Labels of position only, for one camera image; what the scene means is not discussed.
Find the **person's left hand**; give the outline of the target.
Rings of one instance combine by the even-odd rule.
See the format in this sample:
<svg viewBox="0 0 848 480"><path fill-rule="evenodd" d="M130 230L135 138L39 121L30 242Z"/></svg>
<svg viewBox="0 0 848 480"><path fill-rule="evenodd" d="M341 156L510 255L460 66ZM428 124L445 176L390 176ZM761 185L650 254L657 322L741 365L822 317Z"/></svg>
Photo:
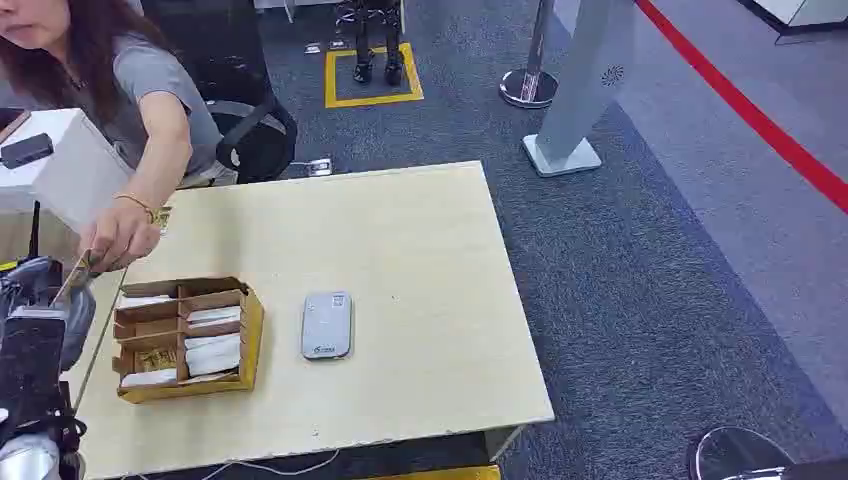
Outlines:
<svg viewBox="0 0 848 480"><path fill-rule="evenodd" d="M119 195L84 231L79 250L89 253L92 272L111 272L149 255L160 238L153 211L128 195Z"/></svg>

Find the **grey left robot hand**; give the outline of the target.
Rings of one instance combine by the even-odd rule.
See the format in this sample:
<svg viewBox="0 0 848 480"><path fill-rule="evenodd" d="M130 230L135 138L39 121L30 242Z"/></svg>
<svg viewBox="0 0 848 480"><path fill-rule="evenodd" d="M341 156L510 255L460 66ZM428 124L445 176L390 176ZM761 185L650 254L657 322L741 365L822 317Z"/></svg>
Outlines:
<svg viewBox="0 0 848 480"><path fill-rule="evenodd" d="M34 257L1 268L1 337L11 329L11 319L24 312L37 318L64 322L59 371L70 370L79 360L97 303L90 284L89 253L83 253L62 277L62 264L49 256Z"/></svg>

